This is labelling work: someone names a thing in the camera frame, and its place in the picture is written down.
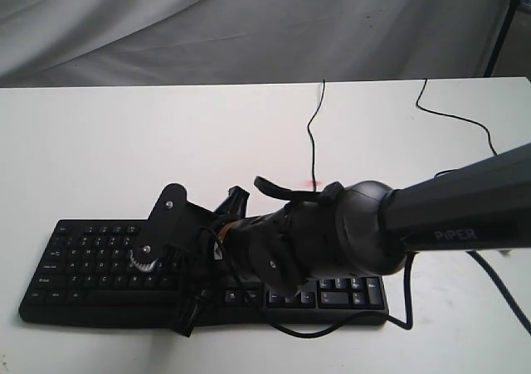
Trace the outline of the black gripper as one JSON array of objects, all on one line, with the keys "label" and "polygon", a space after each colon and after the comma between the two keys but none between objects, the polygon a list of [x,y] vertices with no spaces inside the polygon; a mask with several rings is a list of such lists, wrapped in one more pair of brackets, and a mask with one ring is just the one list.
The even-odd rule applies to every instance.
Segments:
[{"label": "black gripper", "polygon": [[229,189],[214,211],[194,208],[194,276],[226,281],[234,276],[263,283],[290,282],[290,238],[287,213],[246,216],[250,193]]}]

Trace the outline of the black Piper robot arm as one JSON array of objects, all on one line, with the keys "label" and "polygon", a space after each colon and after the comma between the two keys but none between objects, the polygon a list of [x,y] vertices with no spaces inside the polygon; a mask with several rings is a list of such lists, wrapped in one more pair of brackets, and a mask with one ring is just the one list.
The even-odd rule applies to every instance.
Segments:
[{"label": "black Piper robot arm", "polygon": [[407,257],[439,250],[513,250],[530,245],[530,147],[524,145],[425,182],[393,189],[376,181],[322,192],[256,186],[278,211],[226,217],[204,231],[235,279],[258,279],[291,297],[311,279],[384,276]]}]

